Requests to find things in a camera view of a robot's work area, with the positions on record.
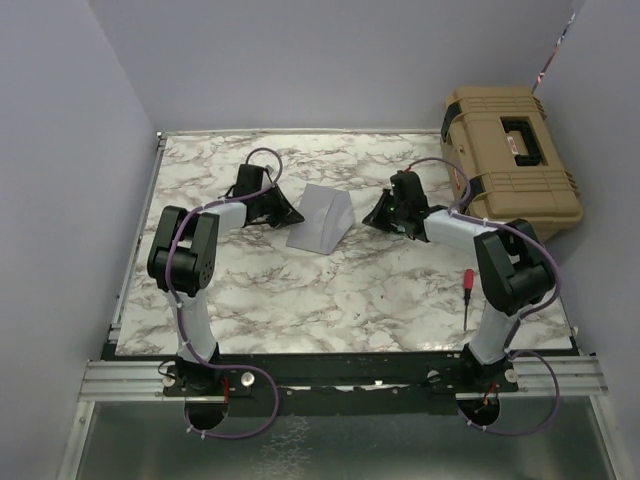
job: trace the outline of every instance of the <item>gray floor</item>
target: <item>gray floor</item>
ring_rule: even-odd
[[[550,399],[503,401],[498,424],[539,422]],[[230,429],[260,419],[232,419]],[[424,414],[282,417],[243,441],[202,441],[185,433],[182,405],[102,404],[94,415],[79,478],[613,479],[588,398],[566,398],[557,423],[522,438],[469,429],[459,417]]]

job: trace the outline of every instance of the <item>plastic case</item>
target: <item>plastic case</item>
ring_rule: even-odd
[[[471,179],[461,211],[478,218],[529,221],[542,241],[582,218],[579,192],[558,157],[540,101],[528,87],[462,87],[445,103],[445,159]],[[464,178],[451,167],[456,199]]]

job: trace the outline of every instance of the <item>marble table top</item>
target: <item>marble table top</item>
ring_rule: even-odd
[[[177,336],[165,296],[146,274],[162,209],[192,208],[222,195],[254,148],[278,150],[280,187],[296,206],[307,182],[348,190],[356,225],[331,255],[285,246],[288,229],[254,226],[218,243],[207,290],[211,328],[223,353],[394,352],[460,349],[478,326],[485,299],[476,278],[463,331],[462,276],[476,262],[445,245],[424,244],[362,225],[411,160],[440,155],[437,135],[255,134],[175,136],[167,146],[122,316],[117,353],[172,354]],[[268,154],[258,164],[276,167]],[[430,204],[453,200],[445,168],[416,169]],[[570,348],[559,302],[528,317],[514,348]]]

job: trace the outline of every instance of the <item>wall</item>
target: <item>wall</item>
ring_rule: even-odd
[[[533,85],[571,0],[89,0],[159,130],[433,128]]]
[[[536,94],[585,217],[551,246],[579,340],[602,362],[640,472],[640,4],[589,0]]]
[[[0,4],[0,472],[54,478],[157,139],[84,0]]]

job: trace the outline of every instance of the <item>purple cable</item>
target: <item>purple cable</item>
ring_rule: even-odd
[[[256,148],[255,150],[251,151],[251,153],[249,153],[249,155],[247,155],[247,159],[246,159],[245,163],[249,163],[249,160],[251,159],[251,157],[254,154],[258,153],[258,152],[271,153],[272,155],[274,155],[278,159],[279,170],[278,170],[278,173],[276,174],[275,178],[273,179],[273,181],[271,183],[269,183],[267,186],[263,187],[261,190],[257,191],[257,192],[254,192],[254,193],[251,193],[251,194],[248,194],[248,195],[244,195],[242,197],[233,197],[233,198],[228,198],[228,199],[227,198],[222,198],[222,199],[219,199],[219,200],[215,200],[215,201],[213,201],[211,203],[208,203],[208,204],[206,204],[204,206],[196,207],[193,210],[191,210],[186,215],[184,220],[182,220],[182,223],[180,223],[180,226],[178,227],[178,230],[176,231],[176,234],[175,234],[175,236],[173,238],[173,241],[171,242],[171,248],[169,249],[169,255],[168,255],[168,258],[167,258],[167,267],[166,267],[166,269],[164,271],[164,280],[167,283],[167,287],[169,288],[169,291],[171,292],[171,294],[173,295],[173,298],[176,301],[176,317],[177,317],[177,323],[178,323],[178,332],[180,333],[180,338],[181,338],[182,342],[184,342],[185,346],[187,347],[187,350],[189,350],[191,355],[193,355],[193,358],[195,358],[197,360],[197,362],[200,363],[201,365],[203,365],[203,366],[205,366],[207,368],[210,368],[212,370],[250,370],[250,371],[259,373],[260,375],[264,376],[267,379],[267,381],[271,384],[271,388],[273,389],[274,405],[273,405],[273,411],[271,412],[271,416],[260,427],[256,428],[255,430],[251,430],[249,432],[246,432],[246,433],[226,434],[226,433],[214,433],[214,432],[210,432],[210,431],[207,431],[207,430],[198,430],[197,428],[195,428],[191,424],[191,421],[189,420],[189,412],[185,410],[185,420],[189,424],[189,429],[187,431],[194,431],[196,433],[199,433],[200,435],[204,435],[204,436],[211,437],[211,438],[222,438],[222,439],[229,439],[229,440],[238,440],[238,439],[242,439],[242,438],[253,437],[254,435],[257,435],[258,433],[266,430],[273,423],[273,421],[275,420],[276,416],[278,415],[278,408],[280,406],[280,395],[278,394],[278,386],[276,385],[276,382],[273,380],[271,375],[269,375],[267,372],[265,372],[261,368],[253,367],[251,365],[212,365],[209,362],[207,362],[207,360],[205,358],[202,358],[200,356],[200,354],[191,345],[190,340],[187,338],[187,332],[186,332],[186,329],[184,327],[184,318],[182,316],[182,301],[180,300],[180,296],[178,295],[178,292],[176,291],[175,287],[173,286],[173,283],[171,282],[171,267],[173,265],[173,257],[175,256],[176,249],[178,248],[178,243],[180,241],[180,238],[182,237],[182,234],[184,233],[184,230],[187,227],[187,224],[189,223],[189,220],[191,220],[196,213],[201,212],[203,210],[207,210],[209,208],[212,208],[212,207],[215,207],[215,206],[218,206],[218,205],[222,205],[224,203],[243,202],[245,200],[249,200],[251,198],[254,198],[254,197],[257,197],[259,195],[262,195],[263,193],[267,192],[269,189],[273,188],[274,186],[276,186],[278,184],[278,180],[280,180],[280,177],[282,176],[282,171],[284,170],[284,164],[282,163],[282,157],[280,157],[278,152],[276,152],[275,150],[272,150],[272,149],[266,148],[266,147],[260,147],[260,148]]]
[[[530,309],[528,309],[528,310],[526,310],[526,311],[524,311],[524,312],[522,312],[522,313],[520,313],[518,315],[518,319],[516,320],[516,324],[514,325],[514,329],[512,330],[512,333],[515,334],[515,331],[517,330],[517,328],[518,328],[518,326],[519,326],[519,324],[520,324],[520,322],[522,321],[523,318],[531,315],[532,313],[539,312],[540,310],[542,310],[544,308],[547,308],[549,305],[551,305],[558,298],[558,296],[560,295],[560,287],[562,285],[562,282],[561,282],[561,279],[560,279],[560,268],[558,267],[558,264],[553,259],[553,257],[549,254],[549,252],[547,252],[547,250],[541,244],[539,244],[538,242],[533,240],[528,235],[525,235],[521,231],[516,230],[515,228],[513,228],[513,227],[511,227],[509,225],[505,225],[503,223],[491,222],[491,221],[488,221],[488,220],[481,220],[479,218],[474,218],[474,217],[470,217],[468,215],[463,215],[461,213],[458,213],[455,210],[455,208],[460,206],[462,203],[466,202],[467,199],[469,198],[470,193],[471,193],[471,189],[469,188],[469,184],[470,184],[469,177],[467,176],[466,173],[464,173],[462,171],[462,169],[458,165],[456,165],[453,162],[450,162],[449,160],[445,160],[444,158],[440,158],[440,157],[421,158],[421,159],[416,160],[416,161],[412,162],[411,164],[409,164],[409,169],[413,168],[415,165],[427,162],[429,160],[435,160],[435,161],[438,161],[438,162],[446,163],[447,165],[451,166],[460,175],[462,175],[462,177],[464,178],[464,181],[466,183],[466,188],[465,188],[465,191],[464,191],[464,194],[462,195],[462,197],[458,201],[454,202],[453,205],[451,205],[447,209],[449,215],[451,215],[453,218],[457,218],[459,220],[464,220],[465,222],[473,223],[474,225],[482,225],[482,226],[487,226],[487,227],[491,227],[491,228],[498,228],[498,229],[501,229],[501,230],[505,230],[505,231],[511,233],[512,235],[516,235],[517,237],[521,238],[525,242],[529,243],[536,250],[538,250],[545,257],[545,259],[549,262],[549,265],[551,265],[551,269],[553,270],[553,276],[554,276],[555,281],[556,281],[556,286],[555,286],[555,288],[553,290],[553,294],[549,297],[549,299],[547,299],[547,301],[542,302],[541,304],[536,305],[533,308],[530,308]],[[540,432],[540,431],[544,430],[545,428],[549,427],[555,421],[556,417],[558,416],[558,411],[560,410],[560,385],[558,384],[558,377],[556,376],[556,374],[553,371],[553,368],[551,367],[549,362],[547,362],[541,355],[539,355],[538,353],[534,352],[533,350],[517,351],[513,355],[510,355],[509,359],[510,360],[515,360],[516,358],[518,358],[521,355],[531,355],[531,356],[536,357],[537,359],[539,359],[544,364],[545,367],[547,367],[547,369],[549,370],[549,373],[551,374],[551,378],[553,379],[553,384],[555,386],[556,395],[555,395],[555,403],[553,405],[553,409],[551,410],[551,413],[549,414],[547,419],[544,420],[537,427],[533,427],[533,428],[530,428],[528,430],[508,432],[508,431],[504,431],[504,430],[496,430],[496,429],[492,429],[492,428],[487,428],[486,426],[478,425],[477,423],[474,423],[471,420],[469,420],[469,418],[464,414],[464,412],[462,412],[462,410],[458,409],[460,414],[467,421],[467,425],[469,425],[470,427],[475,428],[477,430],[481,430],[481,431],[483,431],[485,433],[491,433],[493,435],[500,435],[500,436],[503,436],[503,437],[520,437],[520,436],[532,435],[534,433]]]

